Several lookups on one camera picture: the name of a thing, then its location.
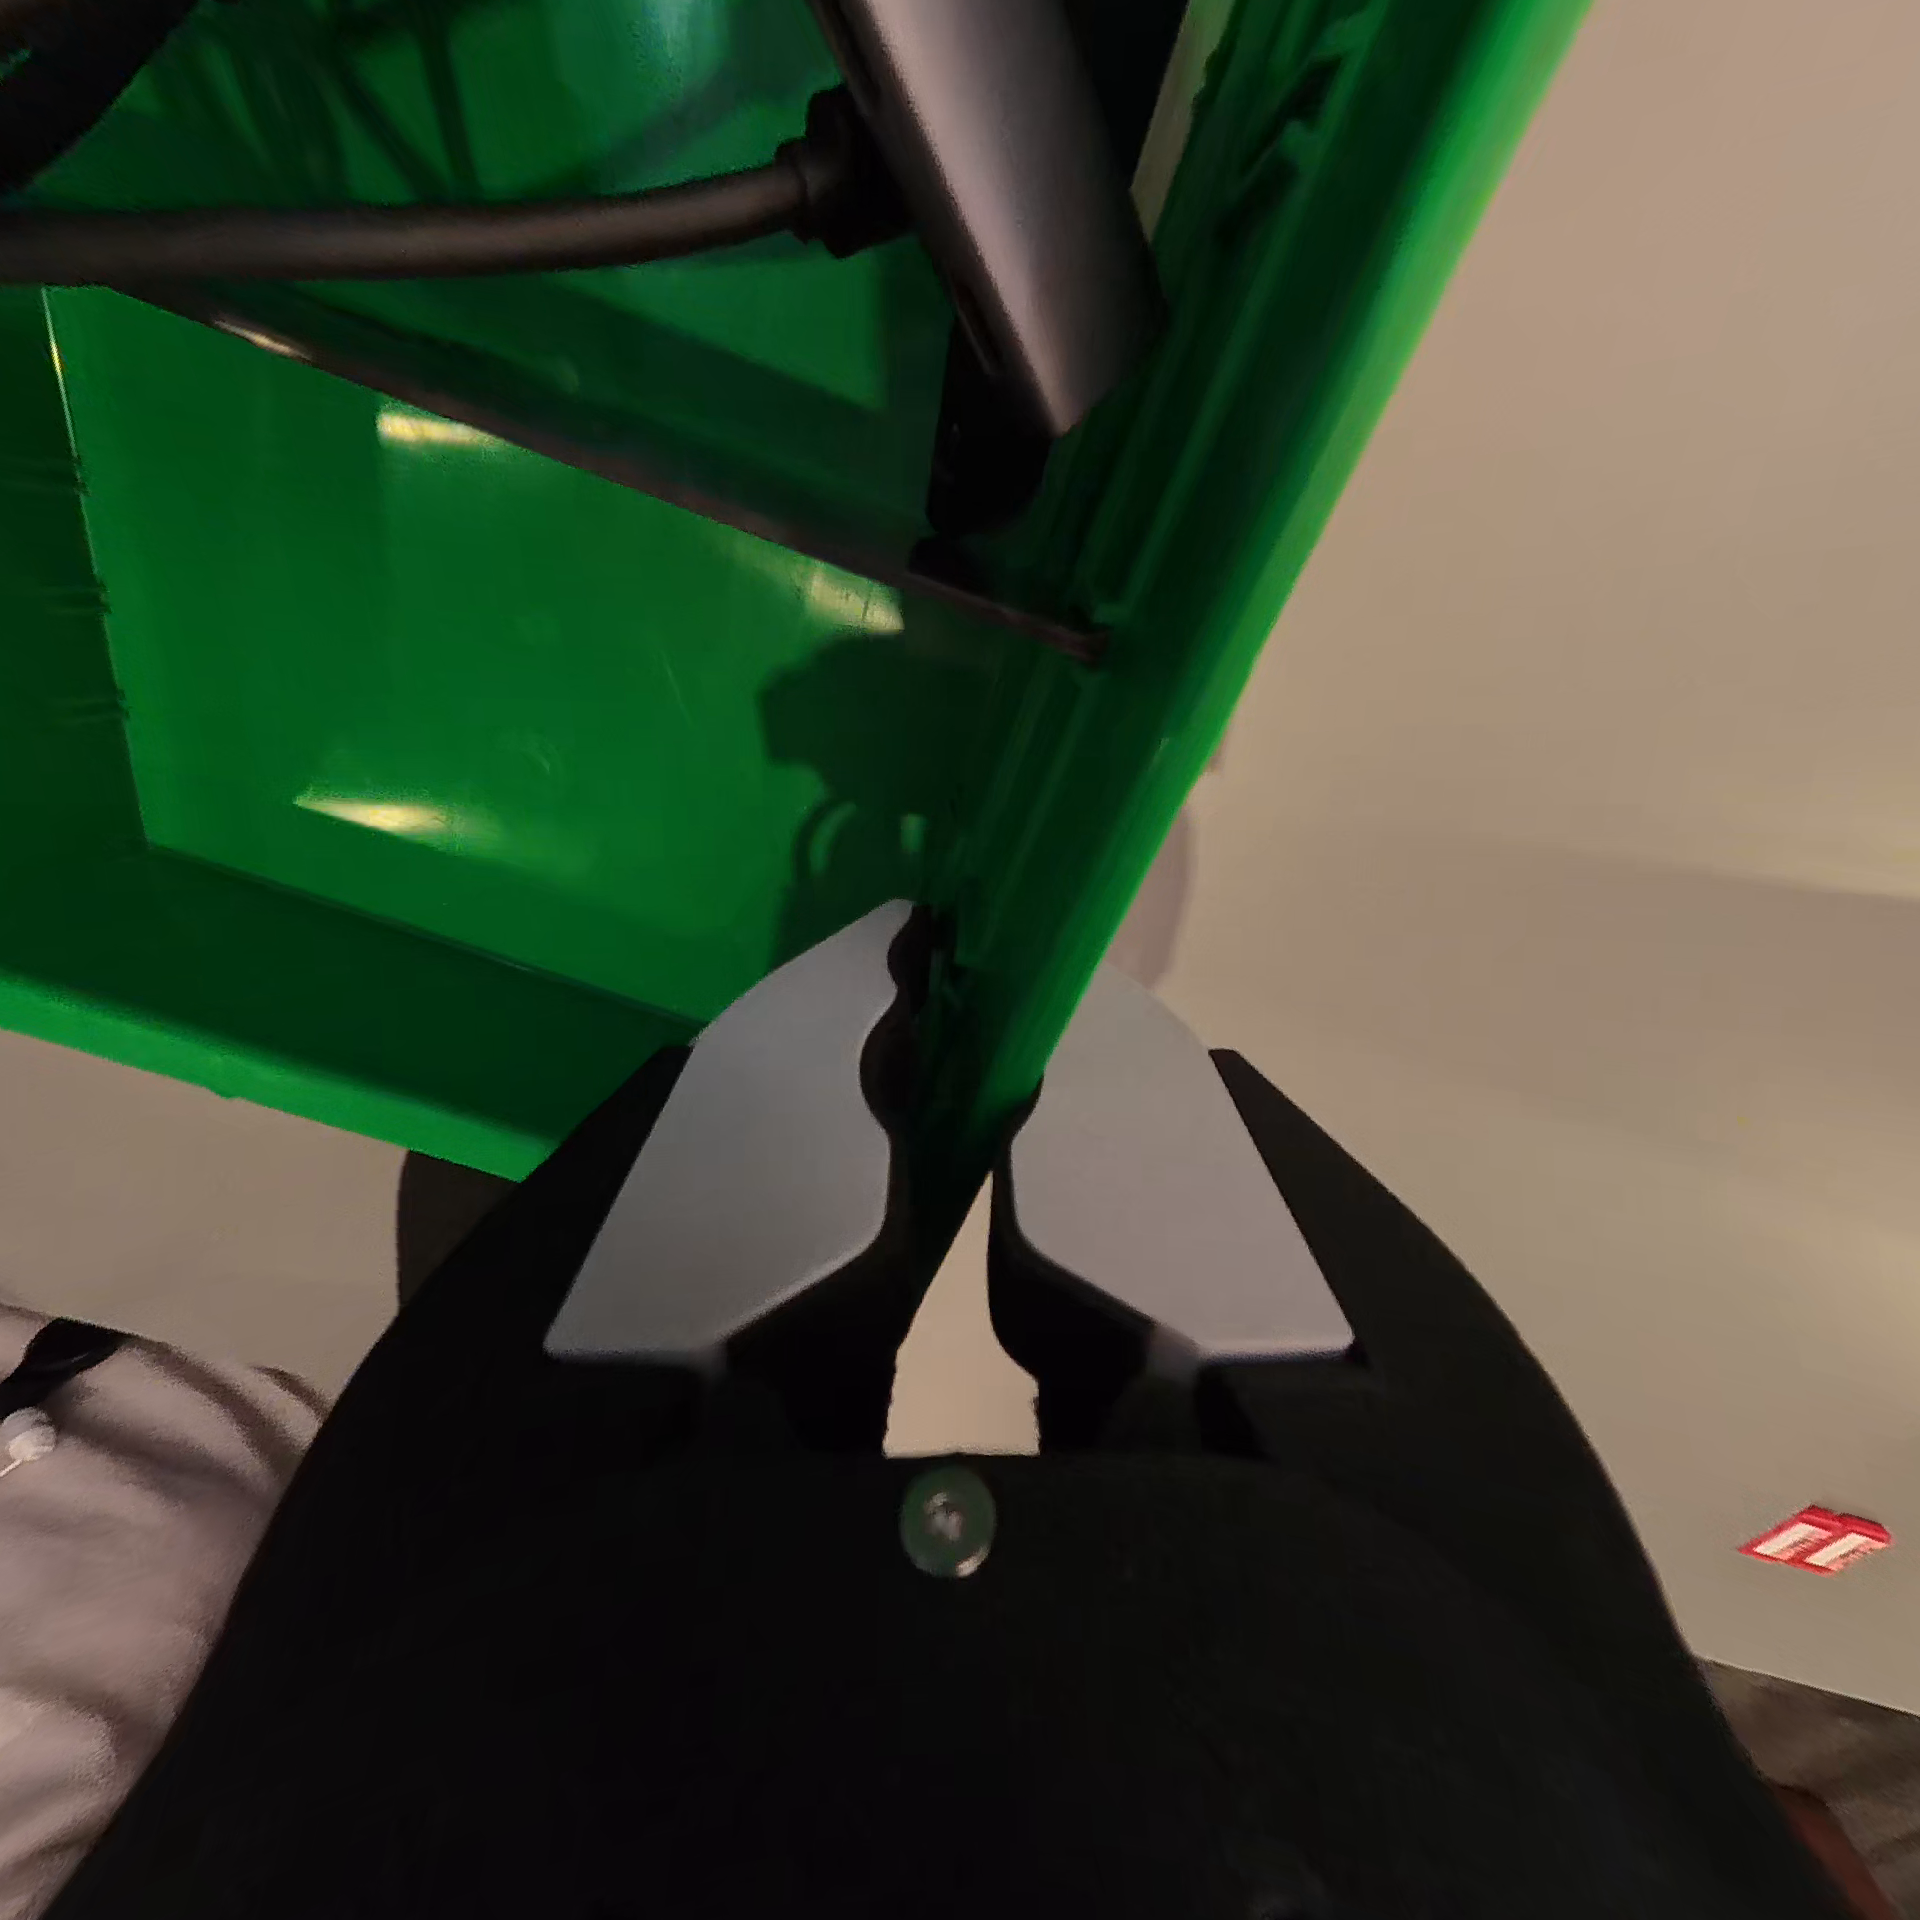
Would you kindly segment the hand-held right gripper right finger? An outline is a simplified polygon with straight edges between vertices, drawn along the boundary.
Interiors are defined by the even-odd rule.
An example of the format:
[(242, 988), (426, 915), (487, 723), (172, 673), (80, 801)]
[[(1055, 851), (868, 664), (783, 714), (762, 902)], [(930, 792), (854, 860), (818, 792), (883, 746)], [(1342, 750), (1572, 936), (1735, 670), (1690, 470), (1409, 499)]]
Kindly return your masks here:
[(1187, 1441), (1227, 1372), (1356, 1350), (1219, 1060), (1113, 966), (1000, 1152), (987, 1289), (1042, 1444)]

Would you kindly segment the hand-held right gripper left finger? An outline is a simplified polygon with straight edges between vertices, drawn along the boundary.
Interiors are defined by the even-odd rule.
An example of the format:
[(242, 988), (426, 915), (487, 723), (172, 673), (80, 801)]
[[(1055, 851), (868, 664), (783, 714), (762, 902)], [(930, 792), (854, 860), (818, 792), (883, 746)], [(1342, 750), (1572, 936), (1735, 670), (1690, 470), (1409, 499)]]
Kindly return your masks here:
[(748, 1387), (816, 1450), (876, 1450), (919, 1300), (919, 1000), (921, 917), (897, 899), (714, 1020), (545, 1354)]

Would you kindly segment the green plastic bin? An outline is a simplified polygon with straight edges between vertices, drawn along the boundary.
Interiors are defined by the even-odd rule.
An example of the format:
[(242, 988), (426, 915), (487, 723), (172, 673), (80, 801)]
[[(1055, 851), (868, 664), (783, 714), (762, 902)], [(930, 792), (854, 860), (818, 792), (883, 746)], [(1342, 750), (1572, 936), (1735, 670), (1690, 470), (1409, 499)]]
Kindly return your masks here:
[(984, 365), (810, 4), (4, 4), (4, 1026), (519, 1174), (895, 899), (1039, 1080), (1590, 4), (1066, 4)]

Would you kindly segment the red exit sign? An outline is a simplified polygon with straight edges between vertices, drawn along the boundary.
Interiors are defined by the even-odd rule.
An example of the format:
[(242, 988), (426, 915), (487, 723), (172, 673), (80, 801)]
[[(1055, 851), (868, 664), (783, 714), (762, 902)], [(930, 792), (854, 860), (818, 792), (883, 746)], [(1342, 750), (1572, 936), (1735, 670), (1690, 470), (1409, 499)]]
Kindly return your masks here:
[(1894, 1547), (1887, 1525), (1808, 1505), (1739, 1546), (1745, 1560), (1836, 1578)]

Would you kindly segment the person's grey shirt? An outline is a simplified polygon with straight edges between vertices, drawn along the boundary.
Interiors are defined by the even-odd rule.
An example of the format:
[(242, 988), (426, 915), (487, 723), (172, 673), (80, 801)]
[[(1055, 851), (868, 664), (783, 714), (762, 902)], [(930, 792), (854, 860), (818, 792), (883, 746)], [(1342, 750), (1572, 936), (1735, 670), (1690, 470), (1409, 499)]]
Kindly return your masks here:
[(172, 1729), (330, 1398), (121, 1336), (4, 1436), (2, 1915), (44, 1915)]

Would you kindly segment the dark grey device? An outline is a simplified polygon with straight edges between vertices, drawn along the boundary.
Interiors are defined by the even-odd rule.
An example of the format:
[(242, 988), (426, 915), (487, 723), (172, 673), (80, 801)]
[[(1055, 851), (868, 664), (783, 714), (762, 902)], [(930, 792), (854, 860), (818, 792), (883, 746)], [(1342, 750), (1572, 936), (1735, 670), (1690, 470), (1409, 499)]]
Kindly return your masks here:
[(1163, 292), (1066, 4), (811, 2), (985, 370), (1060, 441)]

